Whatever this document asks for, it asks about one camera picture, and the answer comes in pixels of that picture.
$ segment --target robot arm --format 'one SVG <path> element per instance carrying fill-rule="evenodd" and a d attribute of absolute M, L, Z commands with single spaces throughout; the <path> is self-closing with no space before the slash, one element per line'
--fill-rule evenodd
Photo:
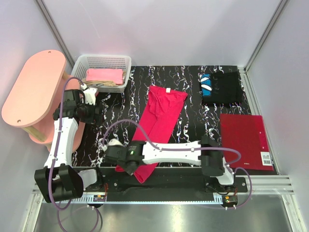
<path fill-rule="evenodd" d="M 227 167 L 225 158 L 220 151 L 208 150 L 181 151 L 183 148 L 198 148 L 202 146 L 215 146 L 213 141 L 203 137 L 201 141 L 185 144 L 158 144 L 157 147 L 175 149 L 175 151 L 163 151 L 155 149 L 149 142 L 133 141 L 128 147 L 116 139 L 112 139 L 107 146 L 105 159 L 122 167 L 128 174 L 132 175 L 141 165 L 158 162 L 183 162 L 201 166 L 205 176 L 216 177 L 218 182 L 224 186 L 234 184 L 232 169 Z"/>
<path fill-rule="evenodd" d="M 88 169 L 77 173 L 72 168 L 73 142 L 79 122 L 102 124 L 102 105 L 96 106 L 96 88 L 85 91 L 66 90 L 62 111 L 62 130 L 58 143 L 57 159 L 53 171 L 52 189 L 54 200 L 63 201 L 82 196 L 86 187 L 98 180 L 96 169 Z M 54 159 L 58 139 L 60 107 L 53 114 L 55 132 L 52 147 L 43 169 L 36 170 L 34 178 L 46 202 L 50 202 L 48 193 L 48 175 Z"/>

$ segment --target wooden leg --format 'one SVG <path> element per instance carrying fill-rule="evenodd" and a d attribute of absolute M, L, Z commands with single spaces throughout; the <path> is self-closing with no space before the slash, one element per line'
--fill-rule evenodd
<path fill-rule="evenodd" d="M 41 133 L 39 130 L 35 129 L 33 126 L 29 127 L 22 127 L 24 131 L 27 131 L 29 134 L 31 134 L 33 137 L 35 137 L 40 142 L 44 142 L 46 140 L 46 136 Z"/>
<path fill-rule="evenodd" d="M 52 144 L 45 144 L 45 146 L 47 147 L 48 151 L 50 151 L 52 149 Z"/>
<path fill-rule="evenodd" d="M 66 71 L 64 71 L 63 74 L 62 74 L 62 79 L 67 80 L 69 77 L 70 77 L 70 75 L 68 75 L 66 73 Z"/>

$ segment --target white tag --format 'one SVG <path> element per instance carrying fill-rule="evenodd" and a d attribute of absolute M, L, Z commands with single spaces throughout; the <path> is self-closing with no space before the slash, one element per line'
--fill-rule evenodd
<path fill-rule="evenodd" d="M 272 166 L 269 152 L 261 151 L 261 157 L 263 166 Z"/>

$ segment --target red plastic folder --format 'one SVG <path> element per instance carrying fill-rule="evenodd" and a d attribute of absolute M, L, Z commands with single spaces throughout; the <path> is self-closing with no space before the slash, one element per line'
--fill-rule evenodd
<path fill-rule="evenodd" d="M 222 147 L 235 149 L 241 159 L 230 167 L 273 171 L 262 116 L 220 115 Z M 224 152 L 227 162 L 235 160 L 233 152 Z"/>

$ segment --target pink towel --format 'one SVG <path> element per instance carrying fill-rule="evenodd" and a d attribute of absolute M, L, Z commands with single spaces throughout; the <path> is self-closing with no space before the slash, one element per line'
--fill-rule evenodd
<path fill-rule="evenodd" d="M 165 88 L 150 86 L 148 102 L 141 116 L 140 125 L 152 142 L 168 143 L 187 96 L 188 94 L 184 92 L 171 90 L 170 93 L 167 93 Z M 146 139 L 137 129 L 132 140 L 145 141 Z M 143 183 L 156 166 L 157 163 L 140 166 L 134 175 L 140 183 Z M 115 170 L 117 172 L 124 171 L 119 166 Z"/>
<path fill-rule="evenodd" d="M 114 81 L 116 85 L 122 85 L 122 69 L 88 69 L 86 81 Z"/>

